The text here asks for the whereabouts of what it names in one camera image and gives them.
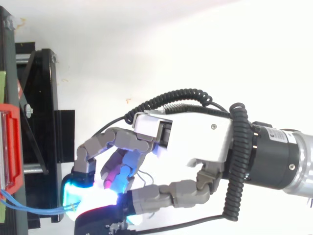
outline coiled black cable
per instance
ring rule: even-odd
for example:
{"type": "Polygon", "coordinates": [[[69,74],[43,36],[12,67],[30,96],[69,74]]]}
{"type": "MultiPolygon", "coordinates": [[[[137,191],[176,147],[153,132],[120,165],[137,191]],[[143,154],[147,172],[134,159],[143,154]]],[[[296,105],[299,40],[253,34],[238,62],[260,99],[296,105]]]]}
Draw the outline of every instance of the coiled black cable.
{"type": "Polygon", "coordinates": [[[244,104],[233,104],[229,110],[233,119],[234,141],[223,216],[228,220],[237,221],[244,181],[249,166],[252,140],[244,104]]]}
{"type": "Polygon", "coordinates": [[[213,98],[202,90],[180,89],[176,91],[167,92],[162,95],[158,95],[157,97],[138,105],[137,107],[135,107],[134,109],[130,110],[128,113],[125,114],[124,120],[126,121],[127,124],[132,124],[134,121],[134,116],[138,112],[143,112],[144,110],[157,109],[165,104],[188,99],[200,102],[203,107],[213,105],[218,109],[227,112],[227,110],[224,109],[221,105],[214,103],[213,98]]]}

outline white wall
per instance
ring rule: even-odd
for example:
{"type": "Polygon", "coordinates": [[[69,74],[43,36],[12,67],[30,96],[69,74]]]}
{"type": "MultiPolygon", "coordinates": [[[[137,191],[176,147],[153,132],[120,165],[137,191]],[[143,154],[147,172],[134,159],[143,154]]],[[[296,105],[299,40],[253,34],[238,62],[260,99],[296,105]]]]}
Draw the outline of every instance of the white wall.
{"type": "MultiPolygon", "coordinates": [[[[313,134],[310,0],[0,4],[25,18],[16,30],[18,42],[35,41],[37,49],[48,47],[57,54],[59,108],[76,110],[76,147],[140,102],[180,88],[203,89],[225,107],[243,102],[251,121],[313,134]]],[[[155,165],[160,164],[149,156],[143,168],[159,184],[180,176],[165,172],[175,168],[155,165]]],[[[70,168],[65,165],[64,174],[70,168]]],[[[221,182],[206,205],[162,209],[137,229],[220,214],[226,186],[221,182]]],[[[163,234],[308,235],[313,211],[306,201],[246,185],[239,222],[220,220],[163,234]]],[[[42,228],[30,234],[70,235],[73,226],[68,219],[59,224],[42,220],[42,228]]]]}

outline silver metal cylinder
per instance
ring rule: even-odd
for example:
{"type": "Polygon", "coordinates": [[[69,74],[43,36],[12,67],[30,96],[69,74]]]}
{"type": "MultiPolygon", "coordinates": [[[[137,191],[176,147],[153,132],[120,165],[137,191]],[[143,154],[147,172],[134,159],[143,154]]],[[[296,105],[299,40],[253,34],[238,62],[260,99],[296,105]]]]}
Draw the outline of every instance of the silver metal cylinder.
{"type": "Polygon", "coordinates": [[[42,172],[43,170],[39,163],[24,165],[24,174],[35,174],[35,173],[42,173],[42,172]]]}
{"type": "Polygon", "coordinates": [[[17,54],[15,56],[16,64],[17,65],[27,64],[29,57],[30,57],[30,54],[17,54]]]}
{"type": "Polygon", "coordinates": [[[285,193],[313,198],[313,136],[293,132],[299,147],[299,167],[285,193]]]}

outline screw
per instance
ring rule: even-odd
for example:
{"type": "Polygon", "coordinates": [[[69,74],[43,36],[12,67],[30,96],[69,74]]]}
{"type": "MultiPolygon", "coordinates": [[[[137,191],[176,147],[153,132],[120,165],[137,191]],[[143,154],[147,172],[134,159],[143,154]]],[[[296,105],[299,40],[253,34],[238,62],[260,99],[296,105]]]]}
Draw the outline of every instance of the screw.
{"type": "Polygon", "coordinates": [[[7,16],[4,20],[4,26],[7,29],[13,31],[16,28],[14,17],[13,16],[7,16]]]}
{"type": "Polygon", "coordinates": [[[31,115],[34,113],[34,110],[31,108],[29,104],[25,105],[25,114],[27,118],[30,118],[31,115]]]}
{"type": "Polygon", "coordinates": [[[289,165],[289,170],[294,170],[295,169],[295,165],[294,164],[290,164],[289,165]]]}
{"type": "Polygon", "coordinates": [[[51,56],[51,60],[53,63],[57,62],[57,57],[55,56],[55,54],[51,56]]]}

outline black metal frame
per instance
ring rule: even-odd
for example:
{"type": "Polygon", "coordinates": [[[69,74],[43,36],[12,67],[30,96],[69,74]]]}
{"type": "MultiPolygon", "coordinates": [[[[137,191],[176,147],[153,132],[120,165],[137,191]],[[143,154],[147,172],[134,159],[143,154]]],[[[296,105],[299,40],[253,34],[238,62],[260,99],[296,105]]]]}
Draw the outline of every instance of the black metal frame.
{"type": "MultiPolygon", "coordinates": [[[[5,27],[10,16],[0,6],[0,71],[6,71],[4,102],[19,106],[14,31],[5,27]]],[[[20,203],[26,203],[24,185],[13,195],[20,203]]],[[[27,214],[22,211],[5,211],[5,223],[0,224],[0,235],[28,235],[27,214]]]]}
{"type": "MultiPolygon", "coordinates": [[[[20,98],[24,164],[40,163],[43,170],[43,174],[25,175],[26,200],[29,207],[56,208],[61,206],[61,163],[74,161],[75,111],[58,110],[54,52],[50,49],[26,52],[30,53],[28,63],[17,65],[24,87],[20,98]],[[25,114],[26,104],[34,110],[31,118],[25,114]]],[[[28,213],[28,228],[39,228],[39,219],[44,217],[51,217],[51,222],[56,223],[63,215],[28,213]]]]}
{"type": "MultiPolygon", "coordinates": [[[[75,111],[58,110],[54,53],[35,51],[35,43],[14,44],[14,31],[5,27],[10,14],[0,6],[0,71],[6,71],[5,102],[20,107],[23,163],[39,163],[43,173],[26,174],[25,184],[14,197],[34,208],[61,206],[61,163],[74,161],[75,111]],[[27,64],[16,64],[17,54],[30,54],[27,64]],[[18,96],[18,81],[22,93],[18,96]],[[25,106],[34,113],[28,118],[25,106]]],[[[39,228],[40,218],[32,213],[6,209],[0,235],[27,235],[39,228]]],[[[50,216],[60,222],[63,215],[50,216]]]]}

